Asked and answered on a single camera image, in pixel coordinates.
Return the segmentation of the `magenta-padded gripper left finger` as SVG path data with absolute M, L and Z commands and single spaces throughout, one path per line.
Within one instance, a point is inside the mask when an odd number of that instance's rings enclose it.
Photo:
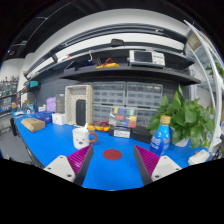
M 58 156 L 44 170 L 81 186 L 85 180 L 92 156 L 93 146 L 89 145 L 69 156 Z

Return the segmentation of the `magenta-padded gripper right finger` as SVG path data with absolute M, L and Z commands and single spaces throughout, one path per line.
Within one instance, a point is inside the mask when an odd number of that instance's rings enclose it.
M 181 170 L 181 167 L 168 156 L 159 157 L 138 145 L 134 146 L 133 155 L 144 185 Z

